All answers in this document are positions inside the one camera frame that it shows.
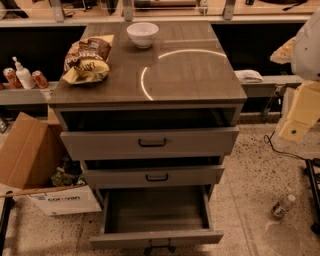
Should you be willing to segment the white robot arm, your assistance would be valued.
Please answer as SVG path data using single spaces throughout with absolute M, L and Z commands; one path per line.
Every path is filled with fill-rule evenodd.
M 291 63 L 292 72 L 303 79 L 293 92 L 293 101 L 278 136 L 288 142 L 301 139 L 320 119 L 320 9 L 270 56 L 275 63 Z

